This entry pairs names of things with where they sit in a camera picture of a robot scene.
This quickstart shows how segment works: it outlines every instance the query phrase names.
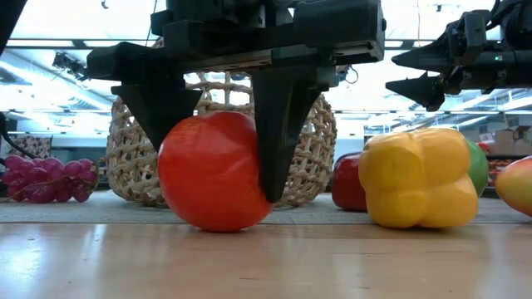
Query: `gray mat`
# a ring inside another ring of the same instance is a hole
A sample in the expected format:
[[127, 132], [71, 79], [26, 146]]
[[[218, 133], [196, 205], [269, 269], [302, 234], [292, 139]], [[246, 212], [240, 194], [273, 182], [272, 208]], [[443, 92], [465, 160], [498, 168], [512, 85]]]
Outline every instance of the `gray mat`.
[[[473, 223], [527, 223], [532, 219], [514, 211], [499, 199], [481, 199]], [[0, 223], [183, 223], [169, 209], [146, 208], [127, 203], [111, 191], [99, 192], [85, 203], [0, 203]], [[319, 195], [299, 208], [273, 211], [262, 223], [268, 224], [350, 224], [371, 223], [365, 213], [337, 208], [330, 194]]]

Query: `cardboard box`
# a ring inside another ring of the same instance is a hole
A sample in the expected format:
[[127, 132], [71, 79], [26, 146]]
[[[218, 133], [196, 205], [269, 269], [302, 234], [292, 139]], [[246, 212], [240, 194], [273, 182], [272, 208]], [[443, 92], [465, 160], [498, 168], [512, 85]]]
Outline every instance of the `cardboard box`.
[[515, 130], [498, 130], [480, 135], [480, 141], [488, 145], [490, 154], [532, 154], [530, 126], [518, 126]]

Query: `grape bunch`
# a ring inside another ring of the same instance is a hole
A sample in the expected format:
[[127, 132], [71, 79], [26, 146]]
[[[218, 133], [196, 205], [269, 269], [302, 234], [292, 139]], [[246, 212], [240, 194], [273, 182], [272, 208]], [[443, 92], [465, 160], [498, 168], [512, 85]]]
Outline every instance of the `grape bunch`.
[[74, 197], [83, 203], [98, 184], [89, 159], [64, 165], [55, 158], [26, 160], [13, 155], [5, 159], [5, 165], [2, 181], [8, 186], [7, 196], [18, 202], [65, 203]]

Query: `cable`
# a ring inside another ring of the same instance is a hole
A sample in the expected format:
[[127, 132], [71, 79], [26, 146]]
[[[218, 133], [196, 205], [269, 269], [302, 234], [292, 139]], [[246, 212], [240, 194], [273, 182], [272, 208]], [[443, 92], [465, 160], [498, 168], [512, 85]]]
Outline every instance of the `cable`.
[[349, 81], [347, 80], [347, 76], [346, 76], [346, 82], [349, 83], [349, 84], [355, 84], [355, 83], [357, 83], [357, 82], [358, 82], [358, 71], [355, 70], [352, 66], [349, 66], [349, 69], [348, 69], [348, 70], [353, 70], [353, 71], [355, 72], [355, 74], [357, 74], [357, 79], [356, 79], [355, 81], [353, 81], [353, 82], [349, 82]]
[[56, 79], [57, 79], [57, 78], [58, 78], [58, 77], [59, 77], [59, 76], [65, 71], [65, 70], [66, 70], [66, 69], [62, 69], [60, 72], [58, 72], [58, 73], [56, 74], [56, 76], [54, 76], [54, 77], [50, 80], [50, 82], [56, 80]]
[[[155, 13], [155, 10], [157, 10], [157, 3], [159, 2], [159, 0], [155, 0], [155, 4], [153, 5], [153, 12], [152, 13]], [[148, 46], [148, 41], [150, 40], [150, 33], [151, 33], [151, 24], [150, 24], [150, 29], [148, 29], [148, 35], [146, 35], [146, 44], [144, 45], [145, 47]]]

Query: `woven basket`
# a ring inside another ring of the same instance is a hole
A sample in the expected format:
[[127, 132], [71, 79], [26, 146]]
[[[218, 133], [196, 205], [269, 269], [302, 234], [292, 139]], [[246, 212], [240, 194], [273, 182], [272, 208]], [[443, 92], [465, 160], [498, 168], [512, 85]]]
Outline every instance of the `woven basket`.
[[[225, 74], [225, 83], [209, 82], [204, 73], [198, 76], [199, 83], [187, 85], [187, 88], [204, 92], [196, 106], [198, 114], [230, 110], [254, 117], [252, 88], [231, 83], [228, 72]], [[224, 91], [225, 104], [212, 101], [212, 90]], [[231, 105], [231, 91], [248, 94], [249, 104]], [[120, 98], [113, 104], [109, 131], [106, 159], [112, 190], [127, 201], [167, 208], [157, 177], [157, 153]], [[336, 135], [336, 121], [331, 106], [323, 96], [319, 96], [299, 136], [283, 197], [276, 203], [276, 208], [297, 207], [324, 191], [332, 174]]]

